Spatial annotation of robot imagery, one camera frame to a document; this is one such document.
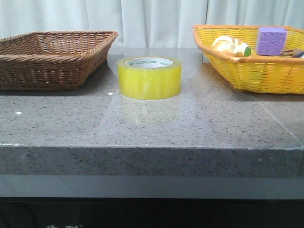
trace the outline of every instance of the bread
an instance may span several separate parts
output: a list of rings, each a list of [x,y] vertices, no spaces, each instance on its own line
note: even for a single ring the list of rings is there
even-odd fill
[[[244,56],[246,47],[248,47],[247,43],[233,36],[220,36],[212,44],[212,49],[238,57]]]

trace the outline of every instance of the sponge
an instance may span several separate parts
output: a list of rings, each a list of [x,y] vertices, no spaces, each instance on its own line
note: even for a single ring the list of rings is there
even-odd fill
[[[262,56],[279,56],[285,46],[287,31],[280,27],[259,27],[256,53]]]

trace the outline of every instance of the packing tape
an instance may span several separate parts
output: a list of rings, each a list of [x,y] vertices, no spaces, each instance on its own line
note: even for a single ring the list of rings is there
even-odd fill
[[[170,57],[132,57],[117,62],[121,94],[140,100],[172,97],[181,90],[181,62]]]

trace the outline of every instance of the white curtain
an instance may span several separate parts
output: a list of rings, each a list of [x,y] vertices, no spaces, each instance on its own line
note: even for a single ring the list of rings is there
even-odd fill
[[[193,48],[194,24],[304,29],[303,0],[0,0],[0,38],[32,31],[115,30],[113,47]]]

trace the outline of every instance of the countertop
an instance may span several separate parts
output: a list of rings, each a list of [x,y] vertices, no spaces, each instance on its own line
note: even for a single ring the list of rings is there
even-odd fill
[[[143,101],[119,93],[116,62],[145,55],[182,61],[178,95]],[[303,101],[236,91],[196,48],[112,48],[78,90],[0,91],[0,174],[6,181],[119,176],[302,185]]]

